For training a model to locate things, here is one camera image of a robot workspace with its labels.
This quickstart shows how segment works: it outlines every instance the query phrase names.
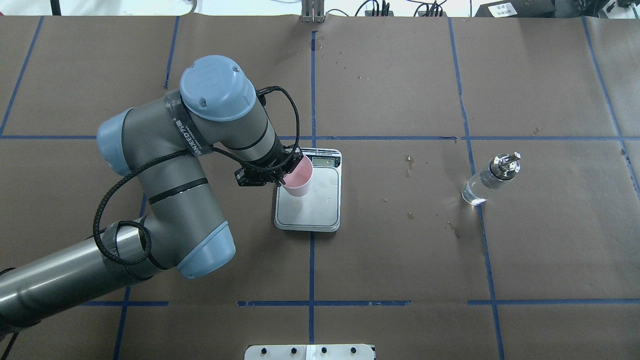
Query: metal bracket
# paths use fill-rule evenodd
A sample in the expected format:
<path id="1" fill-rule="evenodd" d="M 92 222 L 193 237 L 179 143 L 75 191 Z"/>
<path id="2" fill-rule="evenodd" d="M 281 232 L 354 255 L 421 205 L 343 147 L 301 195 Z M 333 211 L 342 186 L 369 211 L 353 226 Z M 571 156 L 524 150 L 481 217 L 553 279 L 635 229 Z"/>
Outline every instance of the metal bracket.
<path id="1" fill-rule="evenodd" d="M 302 22 L 324 22 L 324 0 L 302 0 Z"/>

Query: scale platform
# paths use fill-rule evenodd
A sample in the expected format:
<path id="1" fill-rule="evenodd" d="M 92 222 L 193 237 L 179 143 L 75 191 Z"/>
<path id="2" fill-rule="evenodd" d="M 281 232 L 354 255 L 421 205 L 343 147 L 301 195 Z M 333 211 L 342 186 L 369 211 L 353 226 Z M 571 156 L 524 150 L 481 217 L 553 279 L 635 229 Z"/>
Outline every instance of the scale platform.
<path id="1" fill-rule="evenodd" d="M 305 196 L 294 197 L 279 186 L 273 222 L 282 230 L 332 233 L 340 227 L 342 154 L 333 149 L 301 150 L 314 166 L 311 190 Z"/>

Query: black strap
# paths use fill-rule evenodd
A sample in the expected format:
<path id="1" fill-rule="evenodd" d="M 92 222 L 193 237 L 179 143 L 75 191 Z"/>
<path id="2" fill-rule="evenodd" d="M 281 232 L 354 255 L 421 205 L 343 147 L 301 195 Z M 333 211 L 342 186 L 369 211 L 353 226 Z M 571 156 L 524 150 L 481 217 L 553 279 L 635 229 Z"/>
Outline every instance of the black strap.
<path id="1" fill-rule="evenodd" d="M 179 91 L 172 91 L 164 96 L 164 107 L 166 107 L 173 125 L 180 138 L 187 145 L 193 156 L 210 154 L 211 148 L 207 144 L 198 127 L 193 122 L 191 115 L 182 103 L 182 96 Z"/>

